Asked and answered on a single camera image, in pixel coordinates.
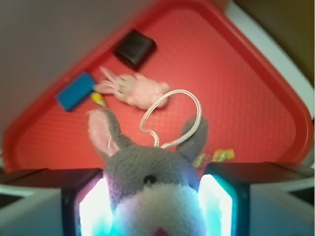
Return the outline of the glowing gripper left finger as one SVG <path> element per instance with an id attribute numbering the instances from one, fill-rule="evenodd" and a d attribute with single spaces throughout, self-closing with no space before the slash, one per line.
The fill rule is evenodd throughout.
<path id="1" fill-rule="evenodd" d="M 101 169 L 17 170 L 0 177 L 2 236 L 105 236 L 111 218 Z"/>

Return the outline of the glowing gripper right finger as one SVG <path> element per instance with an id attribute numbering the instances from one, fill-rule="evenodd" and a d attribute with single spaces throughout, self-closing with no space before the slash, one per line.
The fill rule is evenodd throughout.
<path id="1" fill-rule="evenodd" d="M 211 236 L 312 236 L 315 171 L 297 163 L 210 163 L 199 199 Z"/>

